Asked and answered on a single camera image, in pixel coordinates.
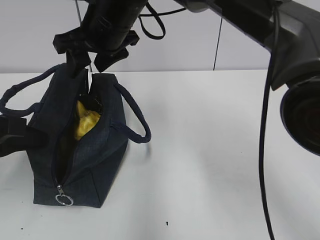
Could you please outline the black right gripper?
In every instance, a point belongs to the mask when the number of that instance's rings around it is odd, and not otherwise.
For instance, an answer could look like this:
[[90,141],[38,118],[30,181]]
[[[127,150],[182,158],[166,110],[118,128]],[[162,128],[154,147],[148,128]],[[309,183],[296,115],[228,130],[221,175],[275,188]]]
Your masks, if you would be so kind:
[[80,26],[53,39],[57,53],[66,52],[68,75],[75,78],[91,64],[87,52],[98,53],[94,65],[99,73],[126,59],[129,52],[125,47],[136,45],[140,39],[131,28],[147,3],[146,0],[90,1]]

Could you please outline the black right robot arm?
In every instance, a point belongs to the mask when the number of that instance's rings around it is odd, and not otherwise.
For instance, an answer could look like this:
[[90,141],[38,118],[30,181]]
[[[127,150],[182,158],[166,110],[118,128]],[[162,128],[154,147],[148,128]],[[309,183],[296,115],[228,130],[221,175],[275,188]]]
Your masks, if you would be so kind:
[[[293,0],[181,0],[181,10],[212,10],[268,50],[272,90],[287,86],[280,104],[282,123],[304,149],[320,153],[320,14]],[[90,0],[79,27],[57,34],[53,46],[66,55],[69,74],[90,65],[105,71],[128,57],[127,46],[139,41],[132,27],[142,10],[161,15],[147,0]]]

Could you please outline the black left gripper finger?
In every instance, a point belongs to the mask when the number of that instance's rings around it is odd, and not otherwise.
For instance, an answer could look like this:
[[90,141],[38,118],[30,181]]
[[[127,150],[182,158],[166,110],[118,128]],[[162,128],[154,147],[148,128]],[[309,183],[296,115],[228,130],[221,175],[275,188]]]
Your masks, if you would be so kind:
[[48,143],[48,135],[27,126],[27,120],[19,117],[0,117],[0,157],[15,152],[44,147]]

